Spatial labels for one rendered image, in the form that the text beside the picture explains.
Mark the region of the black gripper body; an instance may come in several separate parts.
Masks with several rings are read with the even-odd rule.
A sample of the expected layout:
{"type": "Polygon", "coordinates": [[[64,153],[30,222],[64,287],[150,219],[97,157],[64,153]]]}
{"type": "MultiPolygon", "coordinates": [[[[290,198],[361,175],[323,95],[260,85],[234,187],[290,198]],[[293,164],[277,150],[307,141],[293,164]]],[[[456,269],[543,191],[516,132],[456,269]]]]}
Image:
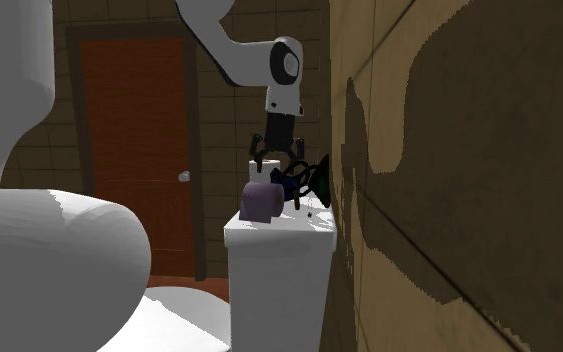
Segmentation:
{"type": "Polygon", "coordinates": [[[265,146],[269,151],[289,150],[294,142],[295,116],[281,113],[268,113],[265,130],[265,146]]]}

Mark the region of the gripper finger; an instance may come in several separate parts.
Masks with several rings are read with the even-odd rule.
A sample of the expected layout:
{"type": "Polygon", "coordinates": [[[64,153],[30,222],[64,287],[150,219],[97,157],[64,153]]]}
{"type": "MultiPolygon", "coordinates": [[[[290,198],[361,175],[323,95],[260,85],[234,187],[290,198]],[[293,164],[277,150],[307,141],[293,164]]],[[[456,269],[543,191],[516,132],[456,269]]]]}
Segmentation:
{"type": "Polygon", "coordinates": [[[252,160],[256,163],[256,172],[261,173],[263,168],[263,158],[269,152],[266,140],[260,134],[254,134],[251,139],[250,144],[250,156],[252,160]],[[262,149],[258,150],[258,145],[263,142],[264,146],[262,149]]]}
{"type": "Polygon", "coordinates": [[[294,138],[287,149],[287,155],[292,163],[304,159],[304,139],[294,138]]]}

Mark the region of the white toilet paper roll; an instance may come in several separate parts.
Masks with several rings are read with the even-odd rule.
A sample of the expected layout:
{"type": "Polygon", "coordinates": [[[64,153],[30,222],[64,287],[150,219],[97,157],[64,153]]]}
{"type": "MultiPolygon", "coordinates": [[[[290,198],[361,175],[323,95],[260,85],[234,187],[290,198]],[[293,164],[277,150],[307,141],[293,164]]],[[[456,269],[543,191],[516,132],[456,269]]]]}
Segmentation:
{"type": "Polygon", "coordinates": [[[281,162],[279,160],[263,159],[261,162],[261,171],[258,171],[258,164],[254,160],[249,161],[249,181],[259,183],[270,183],[271,172],[279,169],[281,162]]]}

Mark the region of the blue object with black loops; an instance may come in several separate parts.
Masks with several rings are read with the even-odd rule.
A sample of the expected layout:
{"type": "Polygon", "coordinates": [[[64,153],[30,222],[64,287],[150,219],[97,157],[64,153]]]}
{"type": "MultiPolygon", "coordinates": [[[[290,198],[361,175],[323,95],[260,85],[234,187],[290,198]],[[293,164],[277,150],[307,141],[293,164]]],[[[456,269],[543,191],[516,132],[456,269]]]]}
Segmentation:
{"type": "Polygon", "coordinates": [[[295,161],[283,171],[274,168],[270,173],[270,181],[279,184],[284,190],[284,200],[293,201],[296,210],[300,209],[300,198],[312,191],[312,173],[316,165],[309,165],[303,160],[295,161]]]}

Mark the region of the dark green cone-shaped object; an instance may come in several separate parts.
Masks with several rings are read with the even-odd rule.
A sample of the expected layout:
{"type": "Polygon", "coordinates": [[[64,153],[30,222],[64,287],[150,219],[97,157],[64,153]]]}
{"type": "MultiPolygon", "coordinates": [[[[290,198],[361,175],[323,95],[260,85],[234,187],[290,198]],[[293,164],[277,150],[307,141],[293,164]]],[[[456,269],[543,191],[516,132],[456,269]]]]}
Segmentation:
{"type": "Polygon", "coordinates": [[[330,158],[326,154],[317,165],[312,166],[313,173],[309,179],[309,189],[319,199],[325,208],[331,205],[330,193],[330,158]]]}

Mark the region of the purple toilet paper roll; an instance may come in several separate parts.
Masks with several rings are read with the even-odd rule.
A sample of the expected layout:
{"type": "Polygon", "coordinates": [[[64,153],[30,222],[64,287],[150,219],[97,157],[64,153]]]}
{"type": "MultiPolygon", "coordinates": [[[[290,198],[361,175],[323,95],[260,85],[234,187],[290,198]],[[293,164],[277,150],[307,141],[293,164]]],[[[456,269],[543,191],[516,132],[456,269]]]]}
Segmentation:
{"type": "Polygon", "coordinates": [[[242,191],[239,219],[270,223],[284,208],[284,189],[280,184],[248,182],[242,191]]]}

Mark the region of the orange-brown door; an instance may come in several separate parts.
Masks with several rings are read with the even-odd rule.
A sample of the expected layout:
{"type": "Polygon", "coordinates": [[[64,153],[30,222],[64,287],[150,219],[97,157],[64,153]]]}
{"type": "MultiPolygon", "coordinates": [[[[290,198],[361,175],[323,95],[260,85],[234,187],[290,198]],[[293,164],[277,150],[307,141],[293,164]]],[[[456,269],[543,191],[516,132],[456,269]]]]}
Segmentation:
{"type": "Polygon", "coordinates": [[[176,22],[70,26],[83,191],[135,212],[155,276],[206,278],[196,42],[176,22]]]}

